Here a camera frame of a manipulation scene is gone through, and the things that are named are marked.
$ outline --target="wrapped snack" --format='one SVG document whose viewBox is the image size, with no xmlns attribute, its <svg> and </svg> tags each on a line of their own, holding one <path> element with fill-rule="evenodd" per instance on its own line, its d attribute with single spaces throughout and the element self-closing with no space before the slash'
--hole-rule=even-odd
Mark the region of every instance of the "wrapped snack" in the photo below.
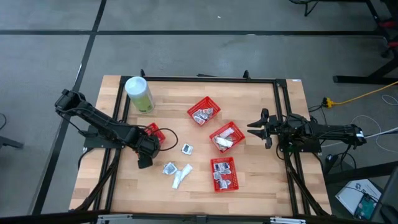
<svg viewBox="0 0 398 224">
<path fill-rule="evenodd" d="M 224 138 L 215 137 L 215 139 L 216 139 L 216 143 L 220 144 L 222 146 L 231 147 L 233 145 L 232 141 L 226 140 Z"/>
<path fill-rule="evenodd" d="M 218 184 L 220 185 L 220 190 L 221 190 L 221 189 L 227 189 L 227 188 L 228 188 L 228 184 L 227 184 L 227 182 L 226 182 L 225 180 L 220 180 L 220 181 L 218 182 Z"/>
<path fill-rule="evenodd" d="M 223 167 L 223 169 L 230 169 L 231 168 L 227 162 L 222 162 L 221 166 Z"/>
<path fill-rule="evenodd" d="M 204 112 L 206 114 L 212 114 L 213 113 L 213 109 L 212 108 L 203 109 L 202 112 Z"/>
<path fill-rule="evenodd" d="M 177 170 L 178 169 L 176 166 L 172 162 L 169 162 L 164 166 L 163 173 L 167 175 L 173 175 Z"/>
<path fill-rule="evenodd" d="M 215 171 L 221 171 L 222 170 L 222 166 L 220 164 L 214 164 L 214 170 Z"/>
<path fill-rule="evenodd" d="M 186 175 L 188 175 L 192 171 L 193 167 L 190 164 L 187 164 L 184 169 L 182 169 L 180 182 L 184 179 Z"/>
<path fill-rule="evenodd" d="M 223 131 L 220 134 L 221 138 L 227 138 L 230 134 L 234 133 L 234 130 L 232 128 L 228 128 L 227 130 Z"/>
<path fill-rule="evenodd" d="M 194 116 L 193 119 L 194 119 L 198 124 L 200 124 L 200 125 L 202 125 L 202 124 L 205 123 L 205 120 L 204 120 L 204 119 L 201 119 L 201 118 L 198 117 L 198 116 Z"/>
<path fill-rule="evenodd" d="M 232 172 L 229 169 L 225 169 L 222 171 L 219 171 L 220 174 L 231 174 Z"/>
<path fill-rule="evenodd" d="M 199 117 L 201 115 L 201 109 L 197 110 L 196 112 L 194 112 L 194 114 L 192 116 L 197 116 Z"/>
<path fill-rule="evenodd" d="M 184 154 L 190 155 L 190 154 L 192 154 L 193 146 L 188 145 L 188 144 L 184 144 L 184 146 L 182 146 L 181 151 Z"/>
<path fill-rule="evenodd" d="M 180 182 L 181 182 L 181 179 L 180 179 L 181 175 L 182 175 L 182 172 L 177 170 L 176 173 L 175 173 L 175 176 L 174 176 L 174 181 L 173 181 L 172 188 L 174 188 L 174 189 L 178 188 L 178 186 L 180 185 Z"/>
<path fill-rule="evenodd" d="M 220 151 L 225 151 L 228 149 L 228 147 L 226 147 L 226 146 L 220 146 L 220 145 L 218 145 L 218 146 L 219 146 Z"/>
<path fill-rule="evenodd" d="M 204 113 L 204 112 L 201 112 L 201 113 L 199 114 L 199 117 L 200 117 L 201 119 L 209 119 L 209 115 L 206 114 L 206 113 Z"/>
<path fill-rule="evenodd" d="M 220 172 L 214 172 L 213 177 L 215 180 L 222 180 L 223 178 L 221 177 Z"/>
</svg>

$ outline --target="green label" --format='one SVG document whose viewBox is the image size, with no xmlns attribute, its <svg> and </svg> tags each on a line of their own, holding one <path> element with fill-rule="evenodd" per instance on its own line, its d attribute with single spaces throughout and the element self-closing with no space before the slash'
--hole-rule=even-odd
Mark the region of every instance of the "green label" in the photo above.
<svg viewBox="0 0 398 224">
<path fill-rule="evenodd" d="M 149 113 L 154 109 L 149 95 L 145 95 L 141 98 L 131 98 L 131 101 L 141 113 Z"/>
</svg>

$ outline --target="floor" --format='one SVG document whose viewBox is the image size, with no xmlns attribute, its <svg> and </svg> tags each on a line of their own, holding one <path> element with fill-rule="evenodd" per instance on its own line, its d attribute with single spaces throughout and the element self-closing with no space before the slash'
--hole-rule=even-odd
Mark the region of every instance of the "floor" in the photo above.
<svg viewBox="0 0 398 224">
<path fill-rule="evenodd" d="M 0 1 L 0 29 L 91 30 L 100 0 Z M 389 14 L 380 1 L 382 18 Z M 373 30 L 363 3 L 321 2 L 303 17 L 303 6 L 273 0 L 108 0 L 99 30 Z M 0 35 L 0 113 L 7 116 L 0 134 L 24 142 L 22 150 L 0 151 L 0 217 L 30 212 L 60 118 L 53 104 L 75 82 L 88 35 Z M 336 84 L 333 75 L 365 76 L 389 61 L 385 43 L 375 37 L 292 37 L 250 35 L 101 35 L 96 36 L 80 91 L 96 101 L 103 75 L 195 76 L 302 79 L 308 105 L 324 96 L 343 101 L 379 85 Z M 390 74 L 398 77 L 398 71 Z M 398 96 L 396 87 L 326 110 L 330 124 L 347 124 L 358 115 L 376 120 L 382 130 L 396 126 L 397 107 L 381 95 Z M 319 112 L 313 115 L 321 122 Z M 72 119 L 79 127 L 87 124 Z M 355 124 L 365 133 L 379 132 L 370 119 Z M 398 152 L 393 135 L 380 145 Z M 69 128 L 43 209 L 67 211 L 77 174 L 83 138 Z M 324 148 L 323 157 L 344 151 Z M 379 148 L 374 139 L 352 152 L 358 167 L 396 161 L 397 152 Z M 373 179 L 381 187 L 386 177 Z"/>
</svg>

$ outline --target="red object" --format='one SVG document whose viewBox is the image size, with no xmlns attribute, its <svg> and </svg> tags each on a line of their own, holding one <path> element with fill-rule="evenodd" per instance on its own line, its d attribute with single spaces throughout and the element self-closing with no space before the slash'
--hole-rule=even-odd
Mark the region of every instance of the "red object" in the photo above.
<svg viewBox="0 0 398 224">
<path fill-rule="evenodd" d="M 217 180 L 214 179 L 213 173 L 216 172 L 214 169 L 214 164 L 220 163 L 220 162 L 227 162 L 229 164 L 229 169 L 231 171 L 231 174 L 222 174 L 221 177 L 223 180 L 230 180 L 231 184 L 228 185 L 227 189 L 220 189 L 220 185 L 217 183 Z M 216 192 L 224 192 L 224 191 L 230 191 L 230 190 L 238 190 L 239 185 L 238 185 L 238 178 L 236 177 L 236 169 L 235 169 L 235 163 L 234 163 L 234 158 L 233 157 L 226 157 L 226 158 L 219 158 L 219 159 L 212 159 L 210 161 L 211 163 L 211 170 L 213 171 L 212 179 L 214 183 L 214 191 Z"/>
<path fill-rule="evenodd" d="M 209 97 L 206 96 L 203 99 L 201 99 L 197 104 L 195 104 L 194 106 L 192 106 L 187 113 L 189 114 L 189 116 L 191 116 L 191 118 L 193 119 L 193 114 L 194 112 L 198 111 L 199 109 L 208 109 L 208 108 L 212 108 L 213 109 L 213 114 L 211 114 L 210 119 L 206 120 L 203 124 L 199 124 L 195 121 L 195 123 L 199 124 L 200 126 L 206 124 L 209 120 L 211 120 L 212 118 L 214 118 L 218 112 L 221 111 L 221 108 Z"/>
<path fill-rule="evenodd" d="M 390 47 L 398 47 L 398 42 L 389 42 L 388 46 L 390 46 Z"/>
<path fill-rule="evenodd" d="M 156 131 L 156 130 L 159 129 L 159 127 L 158 127 L 155 123 L 152 123 L 152 124 L 148 125 L 148 128 L 149 128 L 150 130 L 149 130 L 149 129 L 145 129 L 145 132 L 146 132 L 148 135 L 151 135 L 154 131 Z M 162 133 L 162 131 L 157 131 L 157 132 L 155 132 L 155 135 L 159 138 L 160 144 L 162 144 L 162 143 L 166 140 L 166 137 L 164 136 L 164 134 Z"/>
<path fill-rule="evenodd" d="M 221 134 L 223 131 L 227 130 L 228 128 L 232 128 L 234 130 L 234 133 L 232 133 L 230 136 L 232 137 L 232 146 L 227 148 L 227 150 L 225 151 L 221 151 L 218 148 L 218 144 L 214 142 L 213 138 L 219 134 Z M 215 131 L 213 134 L 211 134 L 210 136 L 210 140 L 214 143 L 214 145 L 217 147 L 217 149 L 221 152 L 224 153 L 228 150 L 230 150 L 232 147 L 234 147 L 234 145 L 236 145 L 237 143 L 241 142 L 245 137 L 243 135 L 243 133 L 241 132 L 241 130 L 239 130 L 239 128 L 237 127 L 237 125 L 231 121 L 228 124 L 224 125 L 222 128 L 220 128 L 219 130 Z"/>
<path fill-rule="evenodd" d="M 384 28 L 394 28 L 397 27 L 398 24 L 395 21 L 387 21 L 387 22 L 380 22 L 379 26 Z"/>
</svg>

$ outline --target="black floor stripe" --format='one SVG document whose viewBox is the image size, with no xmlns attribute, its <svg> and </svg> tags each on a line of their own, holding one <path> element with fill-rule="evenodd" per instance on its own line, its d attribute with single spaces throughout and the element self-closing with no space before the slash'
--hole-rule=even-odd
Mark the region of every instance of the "black floor stripe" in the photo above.
<svg viewBox="0 0 398 224">
<path fill-rule="evenodd" d="M 266 31 L 266 30 L 100 30 L 96 35 L 287 35 L 381 36 L 377 31 Z"/>
<path fill-rule="evenodd" d="M 90 35 L 91 30 L 0 30 L 0 35 Z"/>
<path fill-rule="evenodd" d="M 95 31 L 98 30 L 98 26 L 100 25 L 101 18 L 105 9 L 106 5 L 106 0 L 101 0 L 101 4 L 99 5 L 98 13 L 93 25 L 93 28 L 91 30 L 90 37 L 87 42 L 87 46 L 85 49 L 85 53 L 83 54 L 83 58 L 81 60 L 80 68 L 78 71 L 78 74 L 76 76 L 75 84 L 73 85 L 72 90 L 78 91 L 81 86 L 81 82 L 83 80 L 83 76 L 85 74 L 86 66 L 88 63 L 88 59 L 90 57 L 91 50 L 93 48 L 94 40 L 95 40 Z M 57 134 L 56 140 L 54 141 L 54 144 L 50 150 L 50 162 L 45 170 L 44 178 L 42 179 L 41 185 L 40 185 L 40 190 L 37 194 L 37 199 L 34 204 L 32 214 L 33 215 L 39 215 L 42 212 L 45 199 L 47 196 L 47 193 L 50 188 L 51 180 L 55 171 L 55 168 L 57 166 L 58 158 L 61 153 L 62 145 L 65 140 L 65 136 L 67 134 L 67 129 L 68 129 L 68 121 L 67 120 L 62 120 L 59 132 Z"/>
</svg>

